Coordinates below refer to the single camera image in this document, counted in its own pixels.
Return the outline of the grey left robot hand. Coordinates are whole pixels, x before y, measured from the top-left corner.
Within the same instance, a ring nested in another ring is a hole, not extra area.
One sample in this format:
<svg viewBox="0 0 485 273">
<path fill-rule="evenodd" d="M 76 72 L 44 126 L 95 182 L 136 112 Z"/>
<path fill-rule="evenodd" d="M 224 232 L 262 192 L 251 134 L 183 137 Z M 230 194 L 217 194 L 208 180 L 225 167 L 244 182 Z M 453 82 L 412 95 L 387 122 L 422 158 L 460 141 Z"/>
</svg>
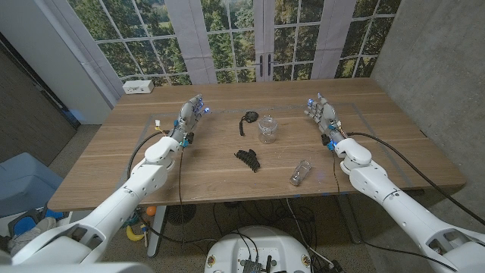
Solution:
<svg viewBox="0 0 485 273">
<path fill-rule="evenodd" d="M 196 129 L 196 125 L 202 116 L 209 113 L 209 111 L 210 108 L 204 105 L 202 94 L 192 97 L 183 104 L 174 122 L 174 128 L 168 136 L 177 142 L 181 142 L 188 134 Z"/>
</svg>

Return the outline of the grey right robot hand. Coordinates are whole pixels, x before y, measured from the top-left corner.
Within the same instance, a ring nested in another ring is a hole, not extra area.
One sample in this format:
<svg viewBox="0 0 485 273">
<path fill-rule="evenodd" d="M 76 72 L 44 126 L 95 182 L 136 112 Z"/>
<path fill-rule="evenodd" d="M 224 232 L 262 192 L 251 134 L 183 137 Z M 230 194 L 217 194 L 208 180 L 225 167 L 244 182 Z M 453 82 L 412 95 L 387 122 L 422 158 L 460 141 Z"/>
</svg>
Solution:
<svg viewBox="0 0 485 273">
<path fill-rule="evenodd" d="M 305 114 L 312 119 L 320 132 L 338 143 L 346 138 L 334 107 L 320 93 L 316 99 L 309 99 Z"/>
</svg>

